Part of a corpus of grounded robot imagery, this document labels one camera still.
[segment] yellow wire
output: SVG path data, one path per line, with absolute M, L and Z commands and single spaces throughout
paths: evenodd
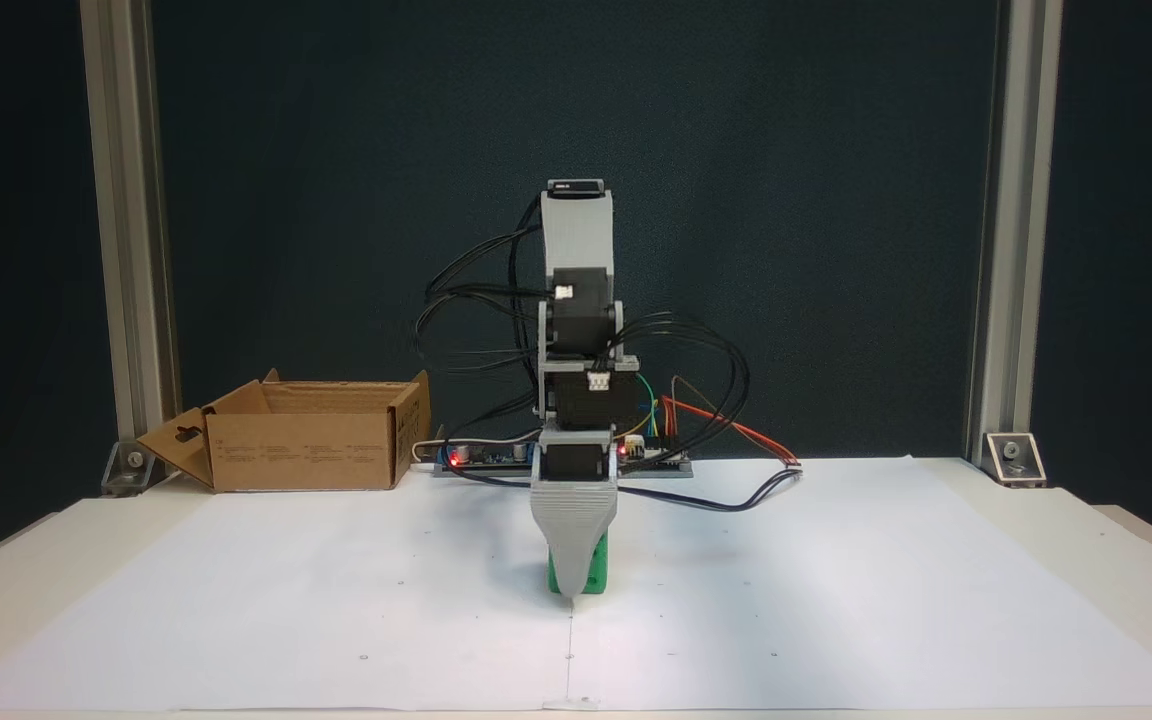
M 626 432 L 623 432 L 621 434 L 617 434 L 616 439 L 621 439 L 622 437 L 632 435 L 634 433 L 639 432 L 639 429 L 643 429 L 643 425 L 649 424 L 649 420 L 652 419 L 652 415 L 654 415 L 655 406 L 657 406 L 657 401 L 653 400 L 652 401 L 652 407 L 650 407 L 649 410 L 647 410 L 646 418 L 641 419 L 639 424 L 634 425 L 634 427 L 626 430 Z

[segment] black cable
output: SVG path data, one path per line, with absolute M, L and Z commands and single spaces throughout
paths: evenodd
M 440 270 L 440 272 L 434 275 L 434 279 L 429 281 L 429 285 L 425 286 L 426 300 L 429 300 L 429 297 L 433 297 L 434 293 L 442 290 L 444 286 L 450 282 L 453 278 L 461 274 L 463 270 L 475 264 L 486 253 L 492 252 L 498 247 L 506 245 L 507 242 L 524 238 L 525 236 L 529 236 L 529 234 L 538 232 L 539 229 L 540 225 L 528 225 L 526 227 L 518 228 L 515 232 L 498 234 L 498 236 L 493 238 L 484 240 L 483 242 L 477 243 L 477 245 L 471 247 L 471 249 L 464 251 L 460 258 L 448 263 L 445 268 Z
M 526 205 L 526 210 L 522 211 L 522 218 L 518 218 L 518 223 L 515 227 L 515 232 L 522 232 L 526 228 L 526 220 L 531 219 L 536 210 L 540 207 L 540 195 L 536 195 L 531 202 Z M 509 287 L 518 287 L 518 245 L 522 242 L 522 236 L 517 236 L 509 241 L 509 266 L 507 270 L 506 279 Z M 526 323 L 521 318 L 522 314 L 522 298 L 511 297 L 509 300 L 509 306 L 511 308 L 515 316 L 513 317 L 513 344 L 523 353 L 529 353 L 532 350 L 529 347 L 530 338 L 526 336 Z M 531 392 L 539 393 L 540 384 L 538 378 L 536 378 L 536 367 L 532 365 L 531 359 L 524 359 L 522 363 L 522 369 L 526 371 L 526 382 L 531 386 Z
M 485 414 L 482 414 L 482 415 L 477 416 L 477 418 L 473 418 L 471 420 L 465 420 L 465 423 L 461 423 L 460 427 L 454 429 L 450 433 L 447 434 L 446 438 L 444 438 L 444 445 L 439 446 L 440 452 L 442 453 L 442 456 L 444 457 L 450 457 L 452 456 L 452 454 L 450 454 L 452 438 L 456 437 L 456 435 L 458 435 L 458 434 L 461 434 L 463 432 L 465 432 L 465 429 L 470 427 L 470 425 L 476 425 L 476 424 L 483 423 L 484 420 L 492 420 L 494 418 L 503 418 L 503 416 L 506 416 L 506 415 L 516 414 L 518 410 L 526 409 L 526 407 L 531 407 L 532 402 L 535 402 L 535 399 L 536 399 L 536 395 L 533 393 L 525 392 L 525 393 L 522 393 L 522 395 L 520 395 L 520 396 L 516 396 L 516 397 L 513 397 L 511 400 L 507 400 L 507 401 L 502 402 L 502 404 L 500 404 L 500 406 L 492 407 L 492 409 L 486 410 Z M 507 488 L 531 487 L 531 483 L 530 482 L 502 480 L 502 479 L 499 479 L 499 478 L 488 477 L 487 475 L 470 473 L 470 471 L 462 470 L 462 469 L 457 468 L 456 465 L 453 465 L 450 462 L 447 462 L 447 464 L 445 464 L 445 468 L 447 468 L 448 470 L 452 470 L 453 473 L 460 475 L 460 477 L 465 478 L 467 480 L 473 480 L 476 483 L 488 484 L 488 486 L 498 486 L 498 487 L 507 487 Z
M 690 437 L 681 439 L 675 447 L 662 455 L 649 460 L 637 460 L 622 465 L 623 470 L 632 471 L 645 468 L 658 467 L 664 461 L 680 456 L 687 450 L 710 441 L 723 430 L 735 423 L 741 410 L 744 409 L 749 400 L 750 370 L 744 354 L 730 341 L 723 340 L 704 323 L 672 311 L 660 311 L 660 313 L 644 314 L 623 325 L 621 331 L 608 342 L 607 350 L 594 361 L 596 366 L 607 367 L 611 356 L 617 346 L 636 338 L 675 338 L 675 340 L 691 343 L 705 344 L 718 348 L 728 357 L 728 381 L 723 389 L 722 400 L 719 401 L 717 412 L 705 420 L 703 427 L 696 430 Z
M 491 283 L 462 283 L 453 287 L 444 287 L 444 289 L 437 293 L 427 305 L 425 310 L 422 311 L 419 318 L 416 319 L 416 324 L 412 327 L 412 347 L 415 347 L 416 354 L 420 356 L 426 365 L 431 367 L 442 370 L 445 373 L 477 373 L 485 372 L 485 370 L 493 370 L 499 367 L 506 367 L 508 365 L 525 363 L 526 353 L 517 353 L 511 357 L 503 357 L 503 359 L 494 359 L 492 363 L 480 364 L 480 365 L 465 365 L 465 366 L 445 366 L 440 363 L 435 363 L 433 357 L 426 351 L 424 344 L 424 333 L 425 328 L 433 321 L 435 316 L 444 310 L 445 306 L 453 302 L 454 300 L 471 300 L 479 302 L 479 304 L 488 306 L 488 309 L 495 310 L 502 314 L 510 314 L 513 318 L 525 320 L 530 319 L 535 323 L 535 314 L 515 314 L 511 306 L 506 305 L 500 302 L 498 297 L 548 297 L 547 291 L 532 290 L 532 288 L 511 288 L 507 286 L 491 285 Z M 479 354 L 477 351 L 462 351 L 463 354 Z
M 758 507 L 764 500 L 767 500 L 772 495 L 772 491 L 780 486 L 787 479 L 796 478 L 803 475 L 803 468 L 783 468 L 776 470 L 771 478 L 767 479 L 759 488 L 755 491 L 755 494 L 749 497 L 745 502 L 738 502 L 736 505 L 727 505 L 725 502 L 718 502 L 713 500 L 705 500 L 703 497 L 688 497 L 679 495 L 679 493 L 659 491 L 659 488 L 636 488 L 620 486 L 621 492 L 628 493 L 628 495 L 636 497 L 649 497 L 652 500 L 660 500 L 664 502 L 673 502 L 677 505 L 685 505 L 687 507 L 696 507 L 699 510 L 713 510 L 713 511 L 744 511 Z

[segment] dark teal backdrop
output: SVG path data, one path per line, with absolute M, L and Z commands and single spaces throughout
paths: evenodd
M 627 313 L 687 311 L 744 348 L 749 424 L 812 456 L 957 455 L 996 15 L 961 0 L 159 1 L 185 401 L 271 365 L 410 377 L 431 275 L 511 229 L 545 179 L 602 177 Z M 540 282 L 538 249 L 524 260 Z M 509 334 L 463 314 L 431 338 Z M 653 382 L 722 379 L 703 355 L 631 350 Z M 435 420 L 521 387 L 435 377 Z
M 1033 429 L 1047 471 L 1152 523 L 1152 3 L 1064 5 Z
M 0 539 L 115 439 L 78 5 L 0 1 Z

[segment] wire bundle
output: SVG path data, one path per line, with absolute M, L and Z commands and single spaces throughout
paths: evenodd
M 486 370 L 494 370 L 518 364 L 525 369 L 526 380 L 531 386 L 530 391 L 522 393 L 522 395 L 511 397 L 511 400 L 507 400 L 502 402 L 502 404 L 492 407 L 492 409 L 486 410 L 485 414 L 467 420 L 467 423 L 463 423 L 461 427 L 457 427 L 456 430 L 453 430 L 453 432 L 448 433 L 448 439 L 444 439 L 442 441 L 442 456 L 445 457 L 450 454 L 450 446 L 453 442 L 452 438 L 456 437 L 457 433 L 461 433 L 463 429 L 482 423 L 482 420 L 503 418 L 506 415 L 516 414 L 517 411 L 525 410 L 528 407 L 535 407 L 536 401 L 538 401 L 540 391 L 539 378 L 537 374 L 538 367 L 535 365 L 535 347 L 531 346 L 529 332 L 526 332 L 526 326 L 530 323 L 536 323 L 536 316 L 526 313 L 522 302 L 524 302 L 524 300 L 552 300 L 552 293 L 536 290 L 536 288 L 521 287 L 518 285 L 517 260 L 518 247 L 521 245 L 521 242 L 541 228 L 539 223 L 530 223 L 531 218 L 536 213 L 536 210 L 538 210 L 539 205 L 540 196 L 538 195 L 531 199 L 529 205 L 526 205 L 524 214 L 522 214 L 517 227 L 513 229 L 513 232 L 500 234 L 500 236 L 480 242 L 479 245 L 471 247 L 471 249 L 461 255 L 460 258 L 445 266 L 442 272 L 435 274 L 434 279 L 431 279 L 429 285 L 425 287 L 425 309 L 422 311 L 420 318 L 417 318 L 416 320 L 412 341 L 417 354 L 419 354 L 420 358 L 425 361 L 426 364 L 453 374 L 480 373 L 486 372 Z M 461 274 L 463 270 L 468 268 L 468 266 L 485 258 L 485 256 L 493 250 L 498 250 L 500 247 L 506 245 L 509 247 L 506 278 L 507 285 L 449 285 L 453 279 L 456 278 L 457 274 Z M 511 318 L 513 344 L 515 344 L 515 347 L 505 348 L 503 350 L 468 350 L 447 354 L 452 356 L 498 356 L 494 359 L 488 359 L 485 361 L 485 363 L 475 365 L 453 365 L 439 367 L 431 363 L 431 357 L 426 354 L 424 344 L 422 344 L 422 336 L 424 336 L 424 332 L 429 328 L 431 320 L 433 320 L 440 311 L 456 300 L 470 300 L 477 302 L 477 304 L 488 306 L 488 309 L 492 309 L 500 314 L 507 314 L 508 318 Z M 694 450 L 694 448 L 708 442 L 710 439 L 718 437 L 719 433 L 722 433 L 723 430 L 727 429 L 736 429 L 737 432 L 744 434 L 745 438 L 749 438 L 751 442 L 763 447 L 764 450 L 771 452 L 773 456 L 776 456 L 776 458 L 785 462 L 785 468 L 782 470 L 778 470 L 776 473 L 773 473 L 771 478 L 765 480 L 765 483 L 759 486 L 759 488 L 757 488 L 745 502 L 733 505 L 705 500 L 705 498 L 699 497 L 685 497 L 679 495 L 679 493 L 657 491 L 657 488 L 623 486 L 623 484 L 620 486 L 621 492 L 626 492 L 628 495 L 649 497 L 653 498 L 653 500 L 699 507 L 699 509 L 703 510 L 743 511 L 751 509 L 751 507 L 756 507 L 764 500 L 767 500 L 767 498 L 772 495 L 772 492 L 774 492 L 774 488 L 781 486 L 785 480 L 799 477 L 803 473 L 799 462 L 791 452 L 787 450 L 785 446 L 776 441 L 772 441 L 771 438 L 763 435 L 763 433 L 756 433 L 753 430 L 746 429 L 745 425 L 736 423 L 737 416 L 740 416 L 741 410 L 744 410 L 745 403 L 749 400 L 749 363 L 745 359 L 745 355 L 742 354 L 738 347 L 733 344 L 730 341 L 727 341 L 726 338 L 719 336 L 717 332 L 711 329 L 708 325 L 700 323 L 700 320 L 687 318 L 687 316 L 673 313 L 673 311 L 669 310 L 660 311 L 660 313 L 644 314 L 641 316 L 641 318 L 630 320 L 629 323 L 626 323 L 626 325 L 623 325 L 616 334 L 614 334 L 614 336 L 608 341 L 607 347 L 604 348 L 602 353 L 594 357 L 594 370 L 604 370 L 605 372 L 605 370 L 611 369 L 614 353 L 619 347 L 626 344 L 626 342 L 646 340 L 646 338 L 667 338 L 667 340 L 677 340 L 690 344 L 705 346 L 712 348 L 712 350 L 722 353 L 722 355 L 727 357 L 727 386 L 723 388 L 721 400 L 719 400 L 718 404 L 714 406 L 712 402 L 708 402 L 707 397 L 700 395 L 695 387 L 691 387 L 690 382 L 682 381 L 682 379 L 677 378 L 677 376 L 675 377 L 675 381 L 684 382 L 687 387 L 691 388 L 692 392 L 695 392 L 696 395 L 705 401 L 705 404 L 710 406 L 710 409 L 712 409 L 712 411 L 705 411 L 699 409 L 699 407 L 688 406 L 685 402 L 680 402 L 673 395 L 660 396 L 658 401 L 650 382 L 646 382 L 646 379 L 639 374 L 639 379 L 643 381 L 649 394 L 647 415 L 636 429 L 630 429 L 627 433 L 622 433 L 617 437 L 634 433 L 637 429 L 644 427 L 644 425 L 649 423 L 650 427 L 653 429 L 653 434 L 659 435 L 659 433 L 655 432 L 655 414 L 658 407 L 661 407 L 666 411 L 665 434 L 670 438 L 677 438 L 680 435 L 677 420 L 679 407 L 690 411 L 690 414 L 699 415 L 705 419 L 705 422 L 699 429 L 696 429 L 695 432 L 687 434 L 687 437 L 682 437 L 681 439 L 676 439 L 676 442 L 673 442 L 673 446 L 667 452 L 664 452 L 664 454 L 644 460 L 622 462 L 620 465 L 621 473 L 630 473 L 630 471 L 634 470 L 643 470 L 660 465 L 668 460 L 676 458 L 677 456 L 685 454 L 685 452 Z M 539 429 L 532 429 L 529 430 L 529 432 L 521 434 L 521 437 L 531 437 L 532 434 L 539 432 Z M 511 444 L 517 442 L 517 439 L 518 438 L 511 438 L 508 439 L 508 441 L 477 442 Z M 420 445 L 433 445 L 433 442 L 425 442 Z M 412 453 L 415 456 L 415 447 L 412 447 Z M 462 478 L 490 484 L 490 486 L 530 487 L 531 484 L 530 482 L 505 480 L 492 478 L 487 475 L 470 473 L 470 471 L 463 470 L 453 464 L 448 464 L 447 468 L 452 470 L 453 473 L 460 475 Z
M 680 439 L 664 454 L 626 462 L 621 467 L 623 471 L 660 465 L 664 461 L 677 457 L 684 452 L 694 450 L 694 448 L 708 442 L 710 439 L 718 437 L 718 433 L 732 426 L 732 422 L 740 416 L 749 400 L 750 370 L 744 353 L 726 338 L 719 336 L 708 325 L 700 323 L 700 320 L 685 318 L 683 314 L 673 313 L 670 310 L 644 314 L 626 323 L 626 326 L 608 341 L 607 350 L 594 361 L 594 367 L 608 367 L 614 348 L 631 340 L 641 340 L 641 338 L 670 338 L 670 340 L 700 344 L 723 353 L 727 356 L 727 387 L 723 389 L 722 400 L 718 402 L 717 409 L 707 417 L 700 429 Z

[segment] robotic arm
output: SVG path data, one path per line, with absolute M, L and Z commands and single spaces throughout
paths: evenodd
M 639 361 L 608 348 L 626 324 L 613 300 L 612 192 L 600 179 L 550 181 L 540 213 L 553 301 L 538 313 L 531 514 L 550 544 L 550 586 L 575 597 L 602 591 L 605 552 L 591 561 L 616 517 L 616 420 L 634 414 Z

